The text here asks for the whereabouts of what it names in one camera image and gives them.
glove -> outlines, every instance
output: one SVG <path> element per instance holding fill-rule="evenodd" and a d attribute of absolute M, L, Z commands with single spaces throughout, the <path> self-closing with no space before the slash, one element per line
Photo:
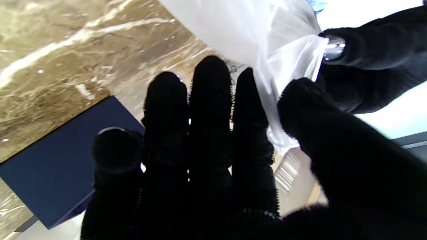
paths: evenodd
<path fill-rule="evenodd" d="M 346 47 L 323 61 L 317 83 L 342 111 L 377 111 L 427 79 L 426 6 L 320 34 L 327 35 L 343 38 Z"/>

navy blue box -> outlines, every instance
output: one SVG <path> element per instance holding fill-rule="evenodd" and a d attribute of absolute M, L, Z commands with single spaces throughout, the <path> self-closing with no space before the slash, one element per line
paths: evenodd
<path fill-rule="evenodd" d="M 0 176 L 50 229 L 85 209 L 94 190 L 92 141 L 110 126 L 144 133 L 110 96 L 2 163 Z"/>

white surface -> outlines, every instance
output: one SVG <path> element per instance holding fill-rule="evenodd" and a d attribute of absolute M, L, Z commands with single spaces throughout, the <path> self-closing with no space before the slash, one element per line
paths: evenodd
<path fill-rule="evenodd" d="M 50 230 L 37 221 L 16 240 L 79 240 L 84 215 L 85 212 Z"/>
<path fill-rule="evenodd" d="M 358 27 L 376 18 L 421 6 L 422 0 L 329 0 L 317 18 L 322 29 Z M 427 131 L 427 82 L 406 92 L 387 107 L 358 117 L 387 138 Z"/>

marble countertop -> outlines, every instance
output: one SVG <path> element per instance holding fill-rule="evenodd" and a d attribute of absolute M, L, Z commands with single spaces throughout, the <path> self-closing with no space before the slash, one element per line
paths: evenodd
<path fill-rule="evenodd" d="M 0 22 L 0 162 L 111 94 L 141 119 L 157 74 L 189 87 L 215 54 L 156 0 L 6 0 Z M 0 196 L 3 239 L 32 213 L 1 179 Z"/>

white plastic bag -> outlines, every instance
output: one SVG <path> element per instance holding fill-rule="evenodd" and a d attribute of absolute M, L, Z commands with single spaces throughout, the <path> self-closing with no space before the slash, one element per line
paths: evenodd
<path fill-rule="evenodd" d="M 279 154 L 298 142 L 282 129 L 280 94 L 293 79 L 315 80 L 328 40 L 305 0 L 160 0 L 194 35 L 222 56 L 251 66 Z"/>

